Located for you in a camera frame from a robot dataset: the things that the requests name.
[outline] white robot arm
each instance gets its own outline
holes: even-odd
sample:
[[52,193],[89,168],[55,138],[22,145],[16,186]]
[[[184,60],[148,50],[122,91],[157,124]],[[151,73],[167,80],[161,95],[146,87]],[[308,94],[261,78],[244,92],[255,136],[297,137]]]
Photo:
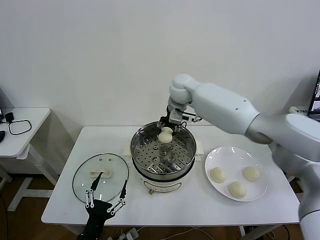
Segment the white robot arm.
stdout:
[[320,125],[298,114],[265,116],[245,98],[212,83],[179,74],[170,85],[168,124],[179,126],[187,105],[197,115],[230,134],[271,144],[274,162],[303,183],[299,218],[306,240],[320,236]]

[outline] white table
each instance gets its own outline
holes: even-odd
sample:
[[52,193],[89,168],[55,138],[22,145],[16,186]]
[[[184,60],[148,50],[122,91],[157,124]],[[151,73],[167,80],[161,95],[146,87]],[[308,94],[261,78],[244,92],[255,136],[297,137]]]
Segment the white table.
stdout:
[[[2,142],[0,142],[0,158],[21,158],[22,155],[25,157],[30,153],[35,159],[34,165],[40,170],[40,172],[52,182],[54,185],[57,183],[58,175],[52,169],[50,165],[42,158],[42,156],[36,151],[36,149],[30,144],[31,139],[36,134],[38,129],[41,127],[42,123],[46,120],[50,114],[49,108],[3,108],[3,114],[9,112],[13,113],[14,120],[29,120],[31,123],[31,130],[20,135],[11,135],[9,132],[9,125],[7,123],[0,123],[0,131],[5,131],[5,136]],[[16,124],[16,128],[22,127],[20,123]],[[0,183],[0,189],[5,184],[5,182],[11,182],[12,178],[0,168],[0,177],[2,181]],[[32,178],[27,177],[15,197],[13,198],[11,204],[8,207],[8,211],[15,211],[23,197],[41,197],[49,198],[52,191],[51,190],[34,190],[28,189]]]
[[[77,168],[96,154],[114,153],[121,156],[138,128],[84,127],[41,220],[63,225],[78,234],[80,229],[76,226],[85,225],[88,214],[72,189]],[[106,226],[245,226],[299,222],[299,201],[286,177],[273,162],[268,146],[252,143],[243,136],[227,134],[214,126],[190,126],[188,129],[202,142],[204,156],[201,162],[195,163],[187,182],[175,192],[150,195],[133,165],[128,164],[127,205],[108,220]],[[268,189],[263,197],[252,202],[238,202],[221,195],[209,184],[202,164],[211,150],[221,146],[242,148],[261,160],[268,179]]]

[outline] glass lid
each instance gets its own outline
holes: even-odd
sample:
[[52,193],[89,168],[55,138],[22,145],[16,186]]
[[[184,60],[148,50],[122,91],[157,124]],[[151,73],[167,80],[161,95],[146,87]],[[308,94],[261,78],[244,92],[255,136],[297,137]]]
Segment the glass lid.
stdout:
[[86,190],[103,172],[94,198],[108,202],[118,196],[129,177],[127,163],[120,156],[113,153],[98,154],[85,161],[75,172],[72,189],[75,196],[86,202]]

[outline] white plate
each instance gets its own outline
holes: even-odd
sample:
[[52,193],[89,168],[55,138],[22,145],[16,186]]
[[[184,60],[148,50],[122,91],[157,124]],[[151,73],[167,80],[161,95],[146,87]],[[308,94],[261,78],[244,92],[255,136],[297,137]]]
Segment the white plate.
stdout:
[[[210,171],[216,167],[222,168],[227,175],[227,180],[223,183],[215,182]],[[257,182],[248,181],[242,171],[246,167],[257,167],[260,170],[260,179]],[[267,190],[267,178],[262,164],[249,152],[234,146],[222,146],[211,151],[205,159],[205,174],[216,190],[227,198],[239,202],[251,202],[261,198]],[[243,198],[236,198],[228,191],[228,185],[233,182],[242,183],[247,190]]]

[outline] stainless steel pot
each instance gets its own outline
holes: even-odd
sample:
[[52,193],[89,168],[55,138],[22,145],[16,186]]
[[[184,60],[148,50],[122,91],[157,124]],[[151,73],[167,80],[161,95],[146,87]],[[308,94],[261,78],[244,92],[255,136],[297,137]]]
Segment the stainless steel pot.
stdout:
[[141,127],[132,137],[133,165],[144,177],[156,182],[172,182],[184,177],[195,162],[196,140],[185,127],[172,134],[172,141],[161,143],[157,122]]

